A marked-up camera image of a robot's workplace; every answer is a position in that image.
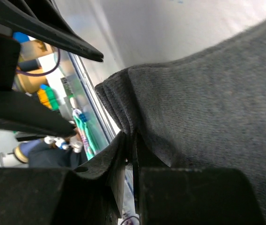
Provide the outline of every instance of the purple cable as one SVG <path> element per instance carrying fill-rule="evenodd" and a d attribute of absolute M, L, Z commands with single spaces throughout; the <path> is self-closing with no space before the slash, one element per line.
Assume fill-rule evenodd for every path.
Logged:
<path fill-rule="evenodd" d="M 16 72 L 19 73 L 19 74 L 26 75 L 26 76 L 45 76 L 45 75 L 49 75 L 53 71 L 55 71 L 59 67 L 59 65 L 60 65 L 60 60 L 61 60 L 61 52 L 60 52 L 60 49 L 58 49 L 57 52 L 58 52 L 57 64 L 54 66 L 54 68 L 52 68 L 51 70 L 49 70 L 47 72 L 44 72 L 44 73 L 41 73 L 41 74 L 31 74 L 31 73 L 27 73 L 27 72 L 24 72 L 24 71 L 19 70 L 19 69 L 16 69 Z"/>

